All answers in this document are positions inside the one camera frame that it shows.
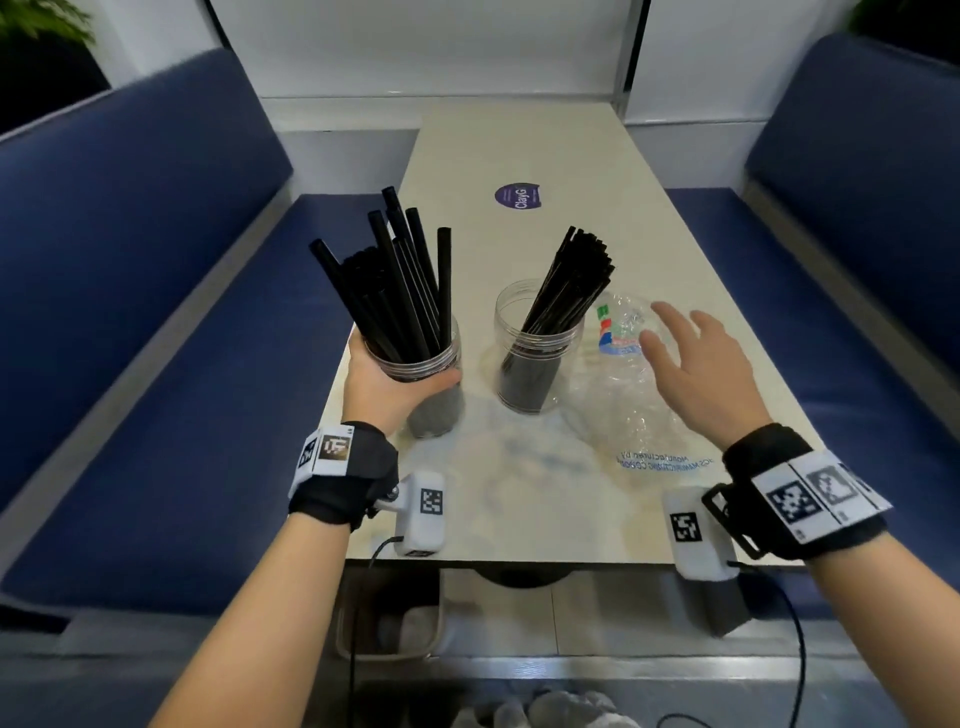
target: round purple sticker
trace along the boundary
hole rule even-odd
[[[529,182],[504,184],[493,195],[504,207],[534,209],[540,206],[540,186]]]

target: clear plastic jar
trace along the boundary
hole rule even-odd
[[[505,352],[497,395],[515,412],[537,415],[556,407],[566,388],[569,359],[580,346],[584,322],[563,333],[524,333],[523,322],[540,291],[539,279],[518,280],[497,296],[493,333]]]
[[[460,369],[460,328],[457,326],[456,319],[451,321],[450,327],[452,329],[450,346],[432,359],[417,364],[395,364],[392,361],[384,361],[372,352],[371,356],[380,365],[380,369],[396,381],[420,381],[444,372],[450,367]],[[411,434],[418,440],[439,437],[453,429],[453,426],[460,422],[463,414],[464,391],[458,383],[421,402],[417,409],[410,413],[407,425],[410,427]]]

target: white trash bag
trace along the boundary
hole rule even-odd
[[[640,350],[640,332],[649,328],[680,361],[673,336],[650,302],[604,292],[592,311],[563,399],[567,423],[603,455],[645,477],[696,473],[712,464],[715,452],[663,401]],[[595,345],[588,343],[591,329]]]

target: person's left hand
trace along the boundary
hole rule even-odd
[[[350,336],[349,347],[350,365],[344,386],[341,422],[367,423],[388,437],[418,404],[460,381],[460,371],[452,368],[406,384],[390,379],[370,356],[357,328]]]

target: blue bench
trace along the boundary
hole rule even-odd
[[[747,171],[960,373],[957,118],[955,68],[828,36]],[[670,197],[828,447],[893,501],[893,534],[960,588],[960,444],[732,191]],[[780,578],[805,616],[829,614],[805,573]]]
[[[0,508],[292,174],[211,51],[0,142]],[[302,196],[4,575],[69,613],[219,615],[285,516],[350,319],[312,261],[378,196]]]

